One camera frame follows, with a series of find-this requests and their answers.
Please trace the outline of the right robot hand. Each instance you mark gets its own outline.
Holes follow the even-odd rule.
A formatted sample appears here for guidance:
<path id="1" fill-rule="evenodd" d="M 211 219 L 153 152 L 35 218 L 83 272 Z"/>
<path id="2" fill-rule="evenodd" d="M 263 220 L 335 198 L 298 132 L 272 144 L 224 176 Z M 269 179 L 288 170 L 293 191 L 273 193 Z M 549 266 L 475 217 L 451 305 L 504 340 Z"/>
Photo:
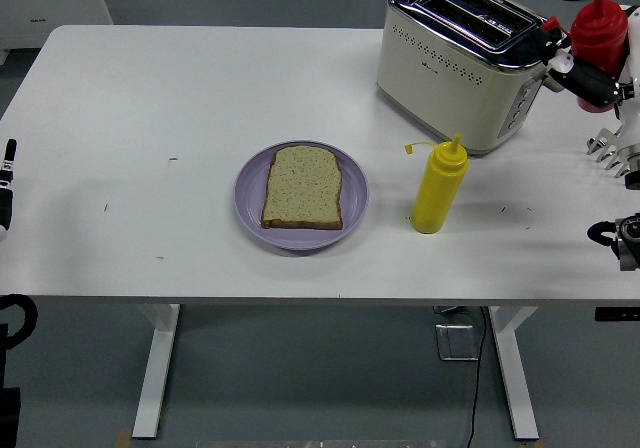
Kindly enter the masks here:
<path id="1" fill-rule="evenodd" d="M 547 73 L 586 111 L 615 108 L 621 148 L 639 142 L 639 7 L 612 0 L 584 6 L 566 31 L 551 18 L 532 39 Z"/>

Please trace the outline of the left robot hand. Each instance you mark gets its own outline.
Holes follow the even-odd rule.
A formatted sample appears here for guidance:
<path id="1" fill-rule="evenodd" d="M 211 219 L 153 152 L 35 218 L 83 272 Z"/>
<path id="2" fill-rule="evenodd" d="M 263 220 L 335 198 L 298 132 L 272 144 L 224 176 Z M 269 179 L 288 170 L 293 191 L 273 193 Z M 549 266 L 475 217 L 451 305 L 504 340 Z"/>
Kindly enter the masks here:
<path id="1" fill-rule="evenodd" d="M 17 141 L 9 139 L 6 144 L 4 158 L 1 162 L 1 241 L 7 237 L 13 213 L 13 164 L 17 151 Z"/>

